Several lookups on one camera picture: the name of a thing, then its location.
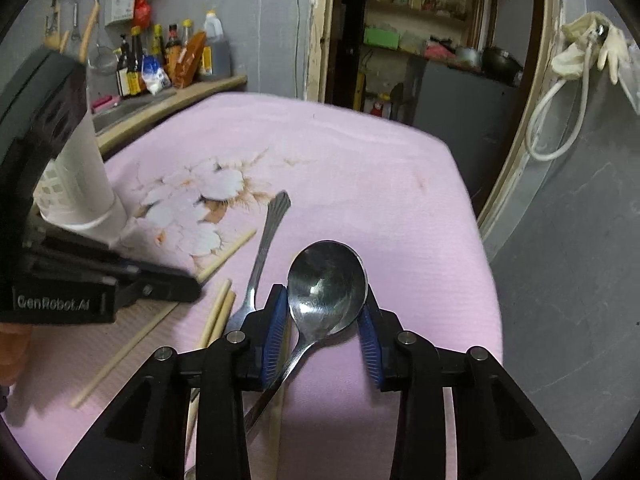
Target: spoon handle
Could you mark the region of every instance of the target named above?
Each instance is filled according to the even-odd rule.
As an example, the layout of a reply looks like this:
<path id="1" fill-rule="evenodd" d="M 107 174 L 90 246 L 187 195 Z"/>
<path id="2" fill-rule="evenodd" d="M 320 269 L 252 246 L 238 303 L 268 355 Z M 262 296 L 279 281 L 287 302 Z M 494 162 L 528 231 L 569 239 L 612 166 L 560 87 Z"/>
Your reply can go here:
<path id="1" fill-rule="evenodd" d="M 255 423 L 258 422 L 258 419 L 262 415 L 264 409 L 269 405 L 273 396 L 278 392 L 282 383 L 287 380 L 287 378 L 291 375 L 293 370 L 296 369 L 300 359 L 309 350 L 314 343 L 307 343 L 302 337 L 298 339 L 298 343 L 296 347 L 293 349 L 289 360 L 284 365 L 279 375 L 271 381 L 271 384 L 267 387 L 266 390 L 263 391 L 262 395 L 258 398 L 256 403 L 252 406 L 252 408 L 247 412 L 244 416 L 244 431 L 245 433 L 249 433 L 255 426 Z"/>
<path id="2" fill-rule="evenodd" d="M 267 259 L 267 252 L 273 241 L 273 237 L 282 222 L 282 218 L 285 213 L 291 207 L 291 200 L 286 191 L 279 192 L 267 206 L 267 219 L 264 224 L 264 231 L 262 232 L 262 238 L 260 240 L 260 246 L 258 247 L 258 255 L 255 257 L 254 268 L 251 271 L 249 277 L 249 283 L 246 286 L 246 294 L 244 295 L 244 301 L 240 306 L 240 309 L 231 316 L 226 323 L 225 333 L 232 332 L 233 330 L 240 330 L 240 327 L 244 323 L 244 318 L 255 311 L 255 291 L 258 289 L 258 283 L 260 282 L 260 276 L 262 275 L 262 269 Z"/>

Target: hose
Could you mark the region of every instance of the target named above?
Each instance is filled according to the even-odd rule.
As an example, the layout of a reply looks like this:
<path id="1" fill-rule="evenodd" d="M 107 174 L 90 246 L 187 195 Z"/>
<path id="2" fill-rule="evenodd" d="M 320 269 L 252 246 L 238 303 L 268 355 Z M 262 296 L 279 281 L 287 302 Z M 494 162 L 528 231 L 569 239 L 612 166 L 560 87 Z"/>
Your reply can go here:
<path id="1" fill-rule="evenodd" d="M 564 155 L 575 142 L 575 139 L 578 138 L 578 134 L 580 133 L 580 129 L 582 128 L 582 122 L 584 121 L 584 114 L 587 111 L 587 97 L 589 96 L 589 70 L 591 68 L 592 52 L 593 41 L 590 41 L 587 45 L 587 50 L 584 53 L 584 65 L 582 67 L 582 97 L 580 99 L 580 112 L 578 113 L 578 118 L 575 121 L 574 129 L 566 142 L 552 153 L 539 153 L 535 151 L 532 141 L 532 134 L 541 113 L 546 110 L 546 108 L 551 104 L 551 99 L 564 86 L 564 84 L 566 83 L 566 79 L 561 79 L 555 85 L 553 85 L 549 92 L 546 93 L 546 95 L 540 100 L 536 108 L 533 110 L 531 119 L 529 120 L 529 124 L 527 125 L 527 130 L 525 132 L 525 144 L 529 155 L 531 155 L 535 160 L 539 162 L 548 162 L 550 160 L 555 160 L 559 156 Z"/>

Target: pink tablecloth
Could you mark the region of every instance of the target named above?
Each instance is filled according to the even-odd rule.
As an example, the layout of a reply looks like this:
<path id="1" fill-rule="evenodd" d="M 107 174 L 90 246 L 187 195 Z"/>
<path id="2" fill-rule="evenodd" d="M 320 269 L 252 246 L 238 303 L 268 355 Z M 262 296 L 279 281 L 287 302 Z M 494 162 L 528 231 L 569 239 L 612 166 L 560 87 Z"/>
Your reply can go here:
<path id="1" fill-rule="evenodd" d="M 378 303 L 405 328 L 436 346 L 482 345 L 501 358 L 497 298 L 474 215 L 449 151 L 433 137 L 324 105 L 220 94 L 134 142 L 107 170 L 127 211 L 140 217 L 127 227 L 127 251 L 197 270 L 249 228 L 258 236 L 209 283 L 206 298 L 176 309 L 79 410 L 68 407 L 71 397 L 153 306 L 124 310 L 112 326 L 36 332 L 6 420 L 47 478 L 155 348 L 193 349 L 225 278 L 241 300 L 266 202 L 280 189 L 292 207 L 271 247 L 258 305 L 272 283 L 286 282 L 299 250 L 333 238 L 358 252 Z M 210 200 L 194 206 L 200 195 Z M 387 479 L 398 399 L 372 388 L 353 331 L 320 349 L 287 391 L 278 478 Z"/>

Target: green container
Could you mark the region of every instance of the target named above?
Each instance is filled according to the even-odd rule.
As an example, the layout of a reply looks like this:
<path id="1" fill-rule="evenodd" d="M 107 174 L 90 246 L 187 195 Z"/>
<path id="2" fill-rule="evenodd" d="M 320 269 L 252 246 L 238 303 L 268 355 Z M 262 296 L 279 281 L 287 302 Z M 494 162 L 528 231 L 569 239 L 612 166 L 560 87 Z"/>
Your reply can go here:
<path id="1" fill-rule="evenodd" d="M 373 46 L 383 46 L 392 50 L 398 49 L 400 34 L 389 32 L 381 28 L 367 27 L 364 29 L 364 43 Z"/>

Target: metal pot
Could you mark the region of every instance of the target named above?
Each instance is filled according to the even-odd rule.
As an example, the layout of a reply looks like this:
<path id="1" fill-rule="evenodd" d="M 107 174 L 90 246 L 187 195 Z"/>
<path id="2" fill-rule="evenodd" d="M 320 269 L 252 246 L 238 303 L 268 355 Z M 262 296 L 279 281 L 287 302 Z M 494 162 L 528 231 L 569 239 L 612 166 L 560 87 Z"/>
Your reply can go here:
<path id="1" fill-rule="evenodd" d="M 482 71 L 493 79 L 517 86 L 522 65 L 506 50 L 490 46 L 482 51 Z"/>
<path id="2" fill-rule="evenodd" d="M 480 52 L 470 46 L 459 46 L 456 49 L 456 59 L 474 68 L 482 65 Z"/>

